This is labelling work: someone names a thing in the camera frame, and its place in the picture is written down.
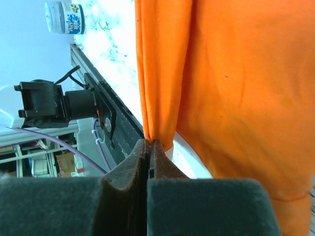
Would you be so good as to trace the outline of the bright orange underwear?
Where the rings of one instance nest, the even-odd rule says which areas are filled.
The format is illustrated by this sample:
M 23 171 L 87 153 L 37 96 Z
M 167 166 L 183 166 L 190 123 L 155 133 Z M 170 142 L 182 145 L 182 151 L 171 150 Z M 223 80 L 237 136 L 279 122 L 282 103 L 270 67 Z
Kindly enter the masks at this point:
M 311 226 L 312 0 L 137 0 L 144 136 L 179 133 L 213 177 L 267 190 L 284 236 Z

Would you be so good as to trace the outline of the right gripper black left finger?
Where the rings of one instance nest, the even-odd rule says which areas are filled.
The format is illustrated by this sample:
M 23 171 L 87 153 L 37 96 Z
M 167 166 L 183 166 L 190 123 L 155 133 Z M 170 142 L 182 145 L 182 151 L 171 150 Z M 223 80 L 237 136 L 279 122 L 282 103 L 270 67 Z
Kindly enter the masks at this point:
M 144 236 L 149 144 L 102 177 L 0 177 L 3 236 Z

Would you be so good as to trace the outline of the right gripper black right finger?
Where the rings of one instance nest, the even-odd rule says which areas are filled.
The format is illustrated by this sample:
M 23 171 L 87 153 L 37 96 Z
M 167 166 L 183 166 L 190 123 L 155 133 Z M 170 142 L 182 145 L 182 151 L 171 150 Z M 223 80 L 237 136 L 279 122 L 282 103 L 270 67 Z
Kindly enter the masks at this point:
M 169 160 L 160 141 L 151 148 L 147 184 L 150 236 L 278 236 L 267 192 L 253 179 L 191 179 Z

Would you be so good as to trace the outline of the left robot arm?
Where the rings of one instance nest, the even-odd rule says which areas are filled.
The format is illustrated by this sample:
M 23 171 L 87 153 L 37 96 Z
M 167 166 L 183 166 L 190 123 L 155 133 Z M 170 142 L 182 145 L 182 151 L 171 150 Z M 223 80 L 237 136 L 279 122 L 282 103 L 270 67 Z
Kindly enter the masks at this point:
M 88 86 L 73 79 L 79 90 L 63 91 L 46 80 L 0 86 L 0 131 L 10 128 L 65 128 L 72 120 L 94 118 L 97 105 Z

